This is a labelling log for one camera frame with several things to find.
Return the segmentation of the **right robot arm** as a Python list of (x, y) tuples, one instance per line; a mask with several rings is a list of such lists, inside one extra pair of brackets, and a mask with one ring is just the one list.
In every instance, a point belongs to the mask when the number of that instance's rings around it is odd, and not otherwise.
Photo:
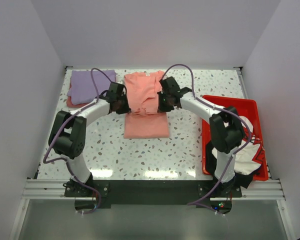
[(245, 131), (242, 119), (235, 107), (225, 108), (194, 96), (188, 87), (180, 88), (173, 77), (159, 81), (162, 90), (158, 94), (158, 112), (167, 113), (181, 108), (199, 116), (209, 124), (210, 141), (217, 150), (216, 169), (213, 176), (213, 192), (220, 197), (230, 190), (235, 176), (236, 151), (242, 144)]

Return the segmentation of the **salmon pink t shirt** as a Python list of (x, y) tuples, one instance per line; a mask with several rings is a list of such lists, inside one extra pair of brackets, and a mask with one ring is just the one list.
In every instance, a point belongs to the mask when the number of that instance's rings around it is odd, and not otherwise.
[(127, 100), (131, 110), (125, 115), (125, 139), (168, 138), (168, 117), (159, 113), (160, 80), (164, 72), (134, 72), (124, 76)]

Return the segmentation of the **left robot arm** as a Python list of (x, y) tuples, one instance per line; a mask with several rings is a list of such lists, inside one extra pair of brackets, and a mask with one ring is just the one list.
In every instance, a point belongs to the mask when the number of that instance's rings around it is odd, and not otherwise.
[(43, 163), (65, 161), (71, 178), (77, 182), (75, 189), (82, 196), (89, 196), (94, 190), (90, 181), (92, 173), (83, 155), (87, 127), (112, 112), (118, 115), (129, 113), (127, 93), (124, 84), (111, 82), (109, 89), (90, 103), (71, 112), (60, 110), (55, 116)]

